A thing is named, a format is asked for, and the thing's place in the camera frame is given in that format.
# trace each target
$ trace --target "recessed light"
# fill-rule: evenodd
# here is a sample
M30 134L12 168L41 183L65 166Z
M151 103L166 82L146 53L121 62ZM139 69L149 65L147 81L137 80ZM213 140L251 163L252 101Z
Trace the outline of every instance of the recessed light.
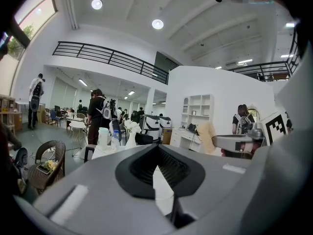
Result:
M281 57L293 57L293 55L282 55Z
M286 27L294 27L294 23L286 23Z
M164 26L164 23L160 19L155 19L152 22L152 27L154 29L162 29Z
M83 85L88 86L82 79L79 79L79 81L80 81Z
M247 63L247 62L252 62L252 59L240 61L240 62L238 62L238 64L243 64L243 63Z
M101 9L101 7L102 7L102 1L101 1L101 0L93 0L93 1L91 2L91 5L92 5L92 7L93 7L95 10L99 10L99 9Z

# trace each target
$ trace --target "air vent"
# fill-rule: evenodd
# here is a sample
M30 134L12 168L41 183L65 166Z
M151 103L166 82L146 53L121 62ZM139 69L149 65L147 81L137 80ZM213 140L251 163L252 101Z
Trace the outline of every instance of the air vent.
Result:
M235 64L236 64L236 62L231 62L231 63L226 64L226 67L228 67L228 66L233 66L233 65L235 65Z

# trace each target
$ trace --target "round table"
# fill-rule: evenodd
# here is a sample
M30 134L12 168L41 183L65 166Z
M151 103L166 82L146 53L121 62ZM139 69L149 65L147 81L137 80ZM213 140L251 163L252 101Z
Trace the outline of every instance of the round table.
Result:
M82 148L82 147L77 147L77 148L74 148L73 149L73 141L74 141L74 129L78 129L78 134L77 134L77 140L78 140L78 143L79 143L79 145L81 146L81 144L80 144L80 140L81 140L81 138L80 138L80 131L81 130L87 130L87 126L85 126L85 123L84 122L78 122L78 121L73 121L73 122L71 122L70 124L70 127L72 127L73 128L73 136L72 136L72 157L76 154L74 154L73 153L73 150L74 149L78 149L78 148Z

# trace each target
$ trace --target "gray floor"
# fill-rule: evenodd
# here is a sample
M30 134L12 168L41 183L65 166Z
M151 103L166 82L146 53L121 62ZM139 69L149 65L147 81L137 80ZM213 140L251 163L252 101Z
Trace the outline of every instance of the gray floor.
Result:
M23 130L16 132L16 137L19 141L21 141L23 147L26 147L28 150L28 155L36 154L37 149L40 147L41 144L50 141L50 140L61 140L65 143L66 149L71 149L72 147L72 137L70 137L70 133L72 133L69 129L66 130L65 128L65 121L63 121L61 127L51 126L47 124L37 124L37 127L35 130L30 130L27 128L27 124L23 124ZM74 136L74 142L73 142L73 148L79 147L79 143L76 140L76 133ZM81 140L82 147L86 146L86 143L84 140ZM16 155L16 152L12 151L11 154L13 156ZM51 157L52 153L45 154L43 161L45 159L49 159ZM72 151L68 150L66 151L65 156L65 175L68 175L72 171L74 171L76 168L81 166L84 161L78 157L79 152L75 157L72 157ZM28 167L32 166L35 163L34 158L28 158ZM28 202L32 203L36 197L37 193L36 191L28 186L27 190L23 196Z

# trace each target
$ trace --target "cardboard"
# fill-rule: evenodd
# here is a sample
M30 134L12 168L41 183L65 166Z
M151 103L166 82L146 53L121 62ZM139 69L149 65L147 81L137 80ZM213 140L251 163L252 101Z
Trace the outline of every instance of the cardboard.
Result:
M162 144L170 144L173 128L163 128L161 135Z

